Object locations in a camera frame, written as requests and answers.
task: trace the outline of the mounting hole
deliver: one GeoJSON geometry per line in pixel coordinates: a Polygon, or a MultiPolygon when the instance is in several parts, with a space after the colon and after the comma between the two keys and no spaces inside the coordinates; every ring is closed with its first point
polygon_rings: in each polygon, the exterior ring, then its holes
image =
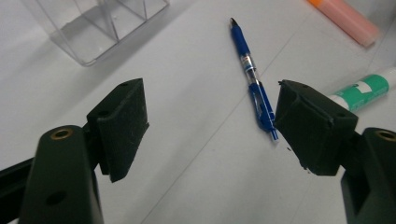
{"type": "Polygon", "coordinates": [[[375,132],[379,137],[390,142],[396,142],[396,135],[394,133],[380,130],[375,132]]]}
{"type": "Polygon", "coordinates": [[[52,140],[61,140],[61,139],[65,139],[68,138],[70,135],[73,134],[73,130],[67,128],[67,129],[60,129],[58,131],[56,131],[55,133],[53,133],[50,138],[52,140]]]}
{"type": "Polygon", "coordinates": [[[107,110],[104,110],[104,111],[101,111],[101,112],[98,113],[98,115],[101,116],[101,117],[105,117],[108,114],[109,114],[109,112],[107,110]]]}
{"type": "Polygon", "coordinates": [[[57,191],[47,198],[46,203],[48,206],[59,204],[66,198],[66,195],[66,191],[64,190],[57,191]]]}

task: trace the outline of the pen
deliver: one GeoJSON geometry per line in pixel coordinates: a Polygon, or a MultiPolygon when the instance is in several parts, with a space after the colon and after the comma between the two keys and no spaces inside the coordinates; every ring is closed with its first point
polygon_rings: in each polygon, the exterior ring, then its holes
{"type": "Polygon", "coordinates": [[[233,42],[241,58],[242,66],[245,70],[248,80],[248,89],[250,96],[256,106],[256,115],[261,129],[271,133],[274,140],[277,140],[276,128],[274,127],[275,115],[271,108],[264,86],[256,77],[256,65],[250,56],[248,44],[245,41],[241,28],[238,23],[231,18],[231,34],[233,42]]]}

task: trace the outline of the acrylic box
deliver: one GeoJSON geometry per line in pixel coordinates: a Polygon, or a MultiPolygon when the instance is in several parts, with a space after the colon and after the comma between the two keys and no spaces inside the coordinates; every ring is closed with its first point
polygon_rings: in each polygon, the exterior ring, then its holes
{"type": "Polygon", "coordinates": [[[169,5],[168,0],[23,0],[50,39],[92,65],[169,5]]]}

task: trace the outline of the table surface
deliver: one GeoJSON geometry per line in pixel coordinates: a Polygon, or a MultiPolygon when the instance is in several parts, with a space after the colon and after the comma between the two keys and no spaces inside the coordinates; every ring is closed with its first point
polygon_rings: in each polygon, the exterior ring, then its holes
{"type": "MultiPolygon", "coordinates": [[[[277,82],[330,94],[396,66],[396,3],[347,0],[382,35],[359,46],[305,0],[172,0],[111,55],[82,67],[20,1],[0,1],[0,169],[32,158],[46,131],[82,126],[116,85],[144,79],[149,128],[126,178],[98,174],[106,223],[346,223],[337,176],[301,168],[257,126],[230,35],[244,30],[273,108],[277,82]]],[[[357,132],[395,130],[396,91],[357,112],[357,132]]]]}

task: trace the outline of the clear pen barrel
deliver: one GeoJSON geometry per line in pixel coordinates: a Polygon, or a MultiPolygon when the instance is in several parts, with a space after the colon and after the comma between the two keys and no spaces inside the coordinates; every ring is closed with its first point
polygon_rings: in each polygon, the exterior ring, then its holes
{"type": "Polygon", "coordinates": [[[246,54],[241,57],[241,63],[244,67],[245,74],[247,75],[247,81],[249,84],[258,83],[258,79],[256,77],[256,65],[253,62],[253,59],[250,57],[250,54],[246,54]]]}

